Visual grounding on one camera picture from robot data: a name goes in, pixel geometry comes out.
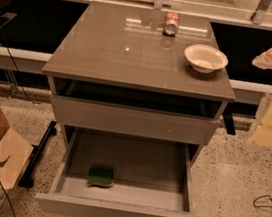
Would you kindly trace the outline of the green yellow sponge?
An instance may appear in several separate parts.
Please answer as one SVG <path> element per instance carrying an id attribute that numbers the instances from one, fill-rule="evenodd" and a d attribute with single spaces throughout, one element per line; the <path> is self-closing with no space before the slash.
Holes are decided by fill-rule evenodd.
<path id="1" fill-rule="evenodd" d="M 87 173 L 87 185 L 89 187 L 112 187 L 114 184 L 113 175 L 113 168 L 92 166 Z"/>

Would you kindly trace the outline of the open grey middle drawer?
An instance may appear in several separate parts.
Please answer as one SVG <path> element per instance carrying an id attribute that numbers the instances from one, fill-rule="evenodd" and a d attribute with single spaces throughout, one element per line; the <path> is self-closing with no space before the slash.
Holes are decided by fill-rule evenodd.
<path id="1" fill-rule="evenodd" d="M 184 143 L 99 131 L 71 136 L 44 211 L 78 217 L 201 217 L 191 209 L 190 149 Z M 114 170 L 112 187 L 89 187 L 90 167 Z"/>

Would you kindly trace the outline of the grey drawer cabinet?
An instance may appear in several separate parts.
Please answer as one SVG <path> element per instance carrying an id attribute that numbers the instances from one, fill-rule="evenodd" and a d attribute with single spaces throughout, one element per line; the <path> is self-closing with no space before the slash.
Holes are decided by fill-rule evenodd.
<path id="1" fill-rule="evenodd" d="M 227 72 L 196 72 L 184 55 L 188 46 L 217 44 L 211 23 L 181 15 L 170 37 L 164 21 L 163 11 L 90 3 L 44 65 L 52 97 L 219 122 L 235 98 Z M 59 124 L 65 140 L 84 128 Z M 192 160 L 206 146 L 184 144 Z"/>

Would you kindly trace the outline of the closed grey upper drawer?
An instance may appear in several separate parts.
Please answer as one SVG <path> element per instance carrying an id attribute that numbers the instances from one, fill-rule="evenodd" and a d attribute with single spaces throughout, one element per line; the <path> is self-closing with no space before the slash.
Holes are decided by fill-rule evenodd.
<path id="1" fill-rule="evenodd" d="M 219 124 L 214 120 L 108 106 L 58 95 L 52 97 L 51 103 L 55 119 L 64 125 L 198 145 L 208 144 Z"/>

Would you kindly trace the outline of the white bowl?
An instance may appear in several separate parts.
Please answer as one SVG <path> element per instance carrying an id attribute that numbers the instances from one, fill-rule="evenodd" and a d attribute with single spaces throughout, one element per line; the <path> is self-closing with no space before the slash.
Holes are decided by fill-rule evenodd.
<path id="1" fill-rule="evenodd" d="M 191 67 L 203 74 L 221 70 L 228 64 L 226 55 L 212 46 L 198 44 L 188 46 L 184 51 L 184 55 Z"/>

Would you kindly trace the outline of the red soda can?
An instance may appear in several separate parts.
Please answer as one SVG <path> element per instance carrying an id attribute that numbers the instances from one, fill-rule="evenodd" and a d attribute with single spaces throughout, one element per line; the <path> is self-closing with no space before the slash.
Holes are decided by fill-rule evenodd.
<path id="1" fill-rule="evenodd" d="M 179 16 L 176 12 L 169 11 L 165 15 L 163 32 L 166 35 L 175 36 L 179 29 Z"/>

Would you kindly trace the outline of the black bar on floor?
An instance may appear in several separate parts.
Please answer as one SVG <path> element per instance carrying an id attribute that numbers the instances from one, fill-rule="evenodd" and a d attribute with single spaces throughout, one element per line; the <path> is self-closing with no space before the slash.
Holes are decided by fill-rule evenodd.
<path id="1" fill-rule="evenodd" d="M 56 122 L 51 121 L 49 126 L 47 127 L 45 134 L 42 136 L 42 140 L 38 145 L 35 145 L 32 153 L 30 155 L 30 160 L 27 165 L 27 169 L 25 169 L 23 176 L 21 177 L 18 186 L 23 188 L 32 188 L 34 184 L 34 180 L 32 179 L 34 170 L 36 169 L 36 165 L 39 163 L 40 156 L 42 155 L 43 149 L 45 149 L 46 144 L 51 136 L 55 136 L 57 134 L 56 131 Z"/>

